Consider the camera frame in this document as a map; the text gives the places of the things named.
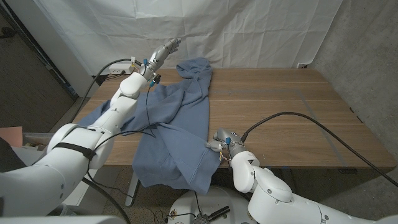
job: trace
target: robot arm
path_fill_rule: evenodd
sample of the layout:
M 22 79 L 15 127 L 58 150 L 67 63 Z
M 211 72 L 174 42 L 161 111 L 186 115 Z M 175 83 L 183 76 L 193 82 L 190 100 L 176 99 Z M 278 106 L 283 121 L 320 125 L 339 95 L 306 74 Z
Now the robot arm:
M 144 68 L 140 70 L 140 73 L 134 72 L 129 78 L 120 83 L 120 88 L 112 97 L 111 105 L 120 96 L 136 99 L 139 96 L 139 90 L 143 86 L 147 86 L 148 83 L 150 86 L 153 86 L 155 83 L 158 84 L 160 82 L 160 75 L 156 74 L 156 71 L 163 65 L 164 60 L 169 54 L 178 50 L 179 43 L 181 43 L 181 39 L 174 38 L 165 45 L 156 48 L 150 60 L 148 62 L 146 62 L 146 59 L 144 60 L 144 64 L 142 65 Z
M 105 140 L 120 132 L 124 120 L 136 109 L 139 91 L 156 78 L 154 72 L 177 50 L 178 42 L 174 39 L 158 48 L 143 74 L 133 73 L 125 79 L 110 109 L 92 125 L 64 125 L 51 139 L 45 157 L 30 167 L 0 174 L 0 214 L 47 215 L 72 193 L 89 168 L 101 168 L 114 143 L 114 138 Z
M 276 177 L 269 169 L 259 167 L 259 161 L 255 155 L 246 150 L 240 136 L 236 133 L 220 128 L 214 135 L 214 140 L 207 144 L 212 150 L 229 148 L 236 189 L 242 193 L 253 192 L 248 210 L 257 222 L 275 224 L 375 223 L 371 220 L 349 216 L 293 194 L 283 180 Z

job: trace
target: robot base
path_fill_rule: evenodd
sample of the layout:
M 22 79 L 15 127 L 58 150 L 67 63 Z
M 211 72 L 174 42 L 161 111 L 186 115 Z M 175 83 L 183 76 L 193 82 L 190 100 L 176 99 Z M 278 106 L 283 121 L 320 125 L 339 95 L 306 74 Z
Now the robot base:
M 210 215 L 211 213 L 229 206 L 230 212 L 226 214 L 226 217 L 219 217 L 211 223 L 222 224 L 222 223 L 244 223 L 244 224 L 255 224 L 248 213 L 249 202 L 240 194 L 233 190 L 211 186 L 206 195 L 198 195 L 199 206 L 202 214 Z M 183 194 L 177 199 L 170 209 L 170 213 L 175 212 L 178 214 L 193 213 L 199 214 L 197 200 L 195 193 L 189 191 Z M 175 218 L 168 217 L 169 224 L 188 224 L 193 223 L 193 215 L 182 215 Z

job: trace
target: wire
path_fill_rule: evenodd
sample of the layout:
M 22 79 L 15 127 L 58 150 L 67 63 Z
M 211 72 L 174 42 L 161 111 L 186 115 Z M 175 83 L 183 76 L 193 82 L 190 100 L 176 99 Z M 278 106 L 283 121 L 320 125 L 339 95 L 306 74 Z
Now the wire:
M 227 157 L 225 157 L 224 155 L 223 155 L 223 150 L 221 149 L 220 150 L 220 155 L 221 155 L 221 157 L 223 158 L 223 159 L 225 159 L 226 161 L 231 161 L 232 159 L 228 159 Z
M 154 223 L 156 224 L 156 221 L 157 221 L 157 223 L 159 223 L 160 224 L 160 221 L 159 221 L 159 219 L 157 219 L 157 216 L 156 216 L 156 212 L 157 212 L 157 210 L 156 210 L 156 212 L 154 212 L 154 211 L 152 211 L 151 209 L 149 209 L 147 206 L 144 206 L 146 209 L 148 209 L 150 212 L 152 212 L 152 214 L 154 215 Z
M 114 78 L 119 78 L 120 76 L 122 76 L 122 75 L 112 75 L 112 76 L 108 76 L 108 77 L 106 77 L 105 78 L 105 81 L 108 81 L 108 80 L 111 80 L 111 79 L 114 79 Z
M 89 92 L 90 89 L 93 87 L 95 81 L 97 81 L 97 79 L 98 79 L 98 77 L 101 75 L 101 73 L 102 73 L 106 68 L 108 68 L 110 65 L 112 65 L 112 64 L 114 64 L 114 63 L 116 63 L 116 62 L 123 62 L 123 61 L 131 61 L 131 58 L 130 58 L 130 59 L 124 58 L 124 59 L 114 60 L 113 62 L 110 62 L 110 63 L 106 64 L 106 65 L 97 73 L 97 75 L 94 77 L 93 81 L 91 82 L 91 84 L 90 84 L 89 87 L 87 88 L 86 93 L 85 93 L 85 95 L 84 95 L 82 101 L 81 101 L 80 104 L 79 104 L 79 107 L 77 108 L 77 110 L 76 110 L 75 113 L 73 114 L 73 116 L 72 116 L 72 118 L 70 119 L 69 123 L 72 123 L 73 120 L 76 118 L 76 116 L 77 116 L 77 114 L 79 113 L 81 107 L 83 106 L 83 102 L 85 101 L 85 99 L 86 99 L 86 97 L 87 97 L 87 95 L 88 95 L 88 92 Z
M 182 215 L 193 215 L 194 218 L 197 217 L 194 213 L 184 213 L 184 214 L 179 214 L 179 215 L 166 215 L 166 218 L 164 219 L 164 222 L 166 222 L 166 223 L 168 222 L 167 217 L 174 218 L 174 217 L 182 216 Z
M 156 215 L 157 212 L 161 212 L 162 218 L 161 218 L 160 220 L 163 220 L 163 216 L 164 216 L 163 212 L 162 212 L 160 209 L 158 209 L 158 210 L 155 211 L 155 215 Z
M 391 177 L 389 177 L 387 174 L 383 173 L 383 171 L 381 171 L 379 168 L 377 168 L 375 165 L 373 165 L 371 162 L 369 162 L 367 159 L 365 159 L 365 157 L 363 157 L 361 154 L 359 154 L 358 152 L 356 152 L 351 146 L 349 146 L 347 143 L 345 143 L 343 140 L 341 140 L 335 133 L 333 133 L 332 131 L 330 131 L 328 128 L 326 128 L 324 125 L 322 125 L 321 123 L 319 123 L 317 120 L 302 114 L 302 113 L 296 113 L 296 112 L 280 112 L 280 113 L 276 113 L 274 115 L 269 116 L 268 118 L 265 118 L 263 120 L 261 120 L 260 122 L 256 123 L 255 125 L 251 126 L 242 136 L 241 138 L 241 142 L 244 143 L 246 138 L 248 137 L 249 133 L 256 127 L 258 127 L 259 125 L 261 125 L 262 123 L 265 123 L 266 121 L 269 121 L 272 118 L 276 118 L 278 116 L 281 115 L 296 115 L 296 116 L 300 116 L 303 118 L 307 118 L 310 121 L 314 122 L 316 125 L 318 125 L 319 127 L 321 127 L 323 130 L 325 130 L 327 133 L 329 133 L 331 136 L 333 136 L 337 141 L 339 141 L 342 145 L 344 145 L 348 150 L 350 150 L 353 154 L 355 154 L 355 156 L 358 156 L 362 161 L 364 161 L 367 165 L 369 165 L 370 167 L 372 167 L 372 169 L 374 169 L 376 172 L 378 172 L 380 175 L 382 175 L 384 178 L 386 178 L 389 182 L 391 182 L 392 184 L 394 184 L 396 187 L 398 187 L 398 183 L 392 179 Z
M 155 136 L 155 134 L 152 132 L 152 128 L 150 128 L 149 113 L 148 113 L 148 95 L 149 95 L 150 88 L 151 88 L 151 86 L 149 86 L 149 88 L 148 88 L 147 99 L 145 100 L 145 107 L 147 109 L 148 128 L 150 130 L 150 133 L 152 133 L 152 135 Z
M 201 210 L 200 210 L 199 201 L 198 201 L 198 195 L 197 195 L 196 191 L 194 191 L 194 193 L 195 193 L 195 197 L 197 198 L 197 205 L 198 205 L 198 209 L 199 209 L 199 214 L 201 215 Z
M 90 178 L 90 180 L 92 181 L 92 183 L 94 183 L 94 184 L 96 184 L 96 185 L 99 185 L 99 186 L 101 186 L 101 187 L 105 187 L 105 188 L 107 188 L 107 189 L 117 190 L 117 191 L 120 192 L 121 194 L 123 194 L 123 195 L 125 195 L 125 196 L 127 196 L 127 197 L 130 197 L 131 199 L 134 200 L 134 197 L 133 197 L 133 196 L 131 196 L 131 195 L 127 194 L 127 193 L 124 193 L 121 189 L 119 189 L 119 188 L 117 188 L 117 187 L 110 187 L 110 186 L 107 186 L 107 185 L 98 183 L 97 181 L 94 180 L 94 178 L 91 176 L 91 174 L 90 174 L 89 172 L 87 172 L 87 175 L 88 175 L 88 177 Z
M 116 137 L 116 136 L 119 136 L 119 135 L 121 135 L 121 134 L 126 134 L 126 133 L 130 133 L 130 134 L 134 134 L 134 133 L 148 134 L 148 135 L 150 135 L 150 136 L 152 136 L 152 137 L 155 138 L 154 135 L 149 134 L 149 133 L 146 133 L 146 132 L 143 132 L 143 131 L 122 131 L 122 132 L 120 132 L 120 133 L 114 134 L 114 135 L 112 135 L 112 136 L 106 138 L 104 141 L 102 141 L 99 145 L 97 145 L 97 146 L 94 148 L 94 151 L 97 151 L 97 149 L 98 149 L 102 144 L 104 144 L 107 140 L 109 140 L 109 139 L 111 139 L 111 138 L 114 138 L 114 137 Z
M 93 182 L 89 181 L 87 178 L 83 178 L 82 180 L 84 183 L 86 183 L 87 185 L 89 185 L 90 187 L 92 187 L 94 190 L 96 190 L 97 192 L 99 192 L 101 195 L 103 195 L 104 197 L 106 197 L 116 208 L 117 210 L 120 212 L 120 214 L 123 216 L 123 218 L 125 219 L 125 221 L 128 224 L 131 224 L 129 217 L 127 216 L 126 212 L 123 210 L 123 208 L 118 204 L 118 202 L 112 198 L 112 196 L 110 196 L 110 194 L 108 194 L 106 191 L 104 191 L 101 187 L 98 187 L 96 184 L 94 184 Z

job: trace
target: white backdrop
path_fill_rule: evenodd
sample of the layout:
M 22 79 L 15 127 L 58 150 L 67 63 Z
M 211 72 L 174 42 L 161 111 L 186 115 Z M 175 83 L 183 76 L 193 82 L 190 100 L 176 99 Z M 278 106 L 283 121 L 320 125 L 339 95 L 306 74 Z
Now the white backdrop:
M 311 63 L 342 0 L 33 0 L 88 73 L 174 37 L 163 68 L 205 57 L 214 68 Z

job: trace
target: electrical outlet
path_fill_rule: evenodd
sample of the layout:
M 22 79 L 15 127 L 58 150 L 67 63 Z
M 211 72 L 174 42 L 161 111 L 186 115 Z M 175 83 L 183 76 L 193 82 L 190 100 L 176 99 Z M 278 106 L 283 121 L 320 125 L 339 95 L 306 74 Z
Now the electrical outlet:
M 132 63 L 114 63 L 111 66 L 109 66 L 109 71 L 111 74 L 118 75 L 122 74 L 124 71 L 124 74 L 131 74 L 132 71 L 134 70 L 134 67 L 132 67 Z

